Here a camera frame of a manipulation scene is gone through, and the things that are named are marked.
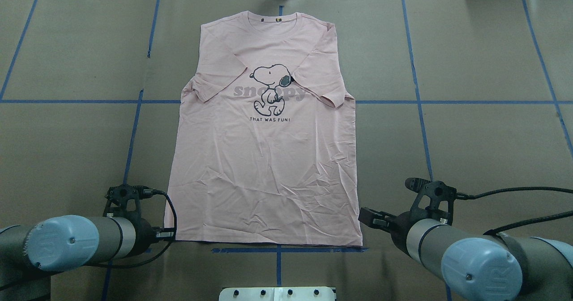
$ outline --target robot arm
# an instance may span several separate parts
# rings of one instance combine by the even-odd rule
[[[393,243],[470,301],[571,301],[573,246],[543,238],[476,236],[451,226],[453,201],[467,195],[443,182],[409,178],[418,193],[410,211],[394,216],[360,210],[359,220],[391,234]],[[430,205],[421,209],[423,196]],[[439,210],[446,201],[448,211]]]
[[[84,265],[107,267],[98,263],[135,256],[150,244],[169,241],[147,262],[157,258],[174,241],[176,227],[152,227],[141,217],[140,200],[156,194],[164,195],[173,209],[163,191],[119,185],[110,187],[106,194],[104,217],[64,215],[34,226],[0,229],[0,301],[45,297],[50,293],[51,275]],[[129,201],[135,203],[134,211],[128,211]]]

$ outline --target neckline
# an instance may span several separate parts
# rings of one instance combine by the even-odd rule
[[[287,39],[289,37],[291,37],[292,35],[294,35],[300,28],[301,24],[301,18],[302,15],[301,13],[293,13],[293,14],[289,14],[289,15],[281,15],[278,17],[266,17],[266,16],[262,16],[262,15],[258,15],[256,13],[252,13],[250,11],[243,11],[243,13],[241,13],[241,17],[242,17],[242,21],[245,24],[246,28],[251,31],[252,33],[265,38],[265,39]],[[289,30],[285,31],[282,34],[267,34],[264,33],[258,29],[256,29],[255,27],[252,26],[251,21],[250,20],[256,20],[256,21],[266,21],[266,22],[276,22],[276,20],[280,19],[281,21],[292,21],[295,20],[295,26],[290,28]]]

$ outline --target shirt sleeve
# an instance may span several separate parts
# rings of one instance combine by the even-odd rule
[[[327,26],[327,31],[291,76],[304,90],[330,107],[337,108],[344,103],[346,95],[350,97],[344,87],[338,65],[338,44],[334,24],[330,23]]]
[[[195,76],[185,85],[181,99],[195,91],[202,102],[206,102],[229,86],[247,69],[235,54],[213,35],[207,27],[201,26],[199,42],[199,64]]]

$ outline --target t-shirt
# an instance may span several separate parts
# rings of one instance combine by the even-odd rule
[[[332,23],[245,11],[201,25],[168,194],[177,240],[362,245],[355,100]]]

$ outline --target snoopy graphic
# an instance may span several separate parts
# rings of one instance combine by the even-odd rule
[[[267,89],[261,94],[260,101],[254,101],[254,109],[260,115],[279,116],[285,109],[285,101],[277,93],[277,87],[287,87],[291,84],[291,73],[283,64],[270,67],[256,68],[250,78],[266,85]]]

